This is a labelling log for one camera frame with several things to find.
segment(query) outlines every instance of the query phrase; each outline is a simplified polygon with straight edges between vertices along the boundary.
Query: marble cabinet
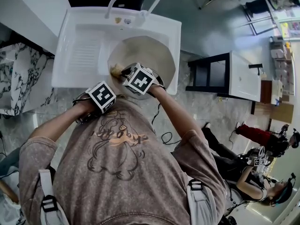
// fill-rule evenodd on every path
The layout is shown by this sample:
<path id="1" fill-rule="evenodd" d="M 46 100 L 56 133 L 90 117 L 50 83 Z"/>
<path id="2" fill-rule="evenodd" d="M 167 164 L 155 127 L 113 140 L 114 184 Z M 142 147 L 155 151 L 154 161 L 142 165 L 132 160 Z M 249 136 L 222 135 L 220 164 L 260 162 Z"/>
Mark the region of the marble cabinet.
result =
<path id="1" fill-rule="evenodd" d="M 53 61 L 23 43 L 0 48 L 0 113 L 16 116 L 56 102 Z"/>

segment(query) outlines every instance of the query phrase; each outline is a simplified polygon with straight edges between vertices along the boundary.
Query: faucet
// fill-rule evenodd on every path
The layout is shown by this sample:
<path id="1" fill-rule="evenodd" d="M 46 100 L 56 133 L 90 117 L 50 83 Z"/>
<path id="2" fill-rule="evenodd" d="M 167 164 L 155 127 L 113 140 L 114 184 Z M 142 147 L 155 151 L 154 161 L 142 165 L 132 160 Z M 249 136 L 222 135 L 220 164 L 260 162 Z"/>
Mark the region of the faucet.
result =
<path id="1" fill-rule="evenodd" d="M 251 68 L 257 68 L 257 70 L 258 70 L 257 75 L 260 75 L 260 71 L 259 71 L 260 68 L 262 68 L 262 72 L 264 73 L 264 69 L 263 69 L 263 64 L 262 63 L 259 63 L 259 64 L 249 64 L 248 66 L 249 66 L 249 69 L 251 69 Z"/>

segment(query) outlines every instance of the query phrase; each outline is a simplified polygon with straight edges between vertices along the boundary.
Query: white sink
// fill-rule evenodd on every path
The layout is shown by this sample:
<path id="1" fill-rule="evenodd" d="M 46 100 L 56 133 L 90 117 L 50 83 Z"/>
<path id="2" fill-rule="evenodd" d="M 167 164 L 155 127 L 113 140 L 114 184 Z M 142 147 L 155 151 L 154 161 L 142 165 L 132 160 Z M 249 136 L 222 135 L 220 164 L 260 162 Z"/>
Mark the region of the white sink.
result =
<path id="1" fill-rule="evenodd" d="M 67 11 L 54 61 L 52 86 L 88 88 L 107 81 L 110 76 L 107 61 L 117 44 L 127 38 L 149 36 L 167 46 L 172 54 L 176 71 L 167 92 L 176 94 L 181 23 L 149 14 L 143 24 L 137 24 L 139 11 L 113 8 L 109 18 L 105 18 L 106 12 L 106 7 L 73 7 Z"/>
<path id="2" fill-rule="evenodd" d="M 234 51 L 230 52 L 229 95 L 259 102 L 261 99 L 261 77 L 257 68 Z"/>

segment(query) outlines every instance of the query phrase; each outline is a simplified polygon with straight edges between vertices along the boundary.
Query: strap buckle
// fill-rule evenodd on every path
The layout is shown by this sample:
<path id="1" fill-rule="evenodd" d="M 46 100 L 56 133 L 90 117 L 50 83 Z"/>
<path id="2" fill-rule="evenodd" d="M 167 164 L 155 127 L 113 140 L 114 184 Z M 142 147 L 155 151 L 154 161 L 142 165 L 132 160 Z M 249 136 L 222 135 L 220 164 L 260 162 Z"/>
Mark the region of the strap buckle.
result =
<path id="1" fill-rule="evenodd" d="M 47 195 L 42 200 L 42 208 L 44 212 L 58 211 L 56 198 L 52 195 Z"/>
<path id="2" fill-rule="evenodd" d="M 192 179 L 188 182 L 188 185 L 191 187 L 192 191 L 201 191 L 203 189 L 202 183 L 196 179 Z"/>

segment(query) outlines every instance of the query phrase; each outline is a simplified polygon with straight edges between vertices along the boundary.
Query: red pants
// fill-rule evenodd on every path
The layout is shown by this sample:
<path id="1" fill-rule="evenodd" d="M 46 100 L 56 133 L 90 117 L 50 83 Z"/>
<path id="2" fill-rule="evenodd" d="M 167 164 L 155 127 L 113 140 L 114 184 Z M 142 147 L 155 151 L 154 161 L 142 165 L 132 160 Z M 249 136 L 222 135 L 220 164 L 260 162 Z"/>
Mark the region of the red pants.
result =
<path id="1" fill-rule="evenodd" d="M 256 142 L 264 147 L 267 147 L 267 143 L 271 135 L 270 132 L 263 131 L 259 128 L 248 127 L 245 124 L 239 126 L 236 129 L 236 133 L 241 134 L 242 136 L 249 138 L 253 142 Z"/>

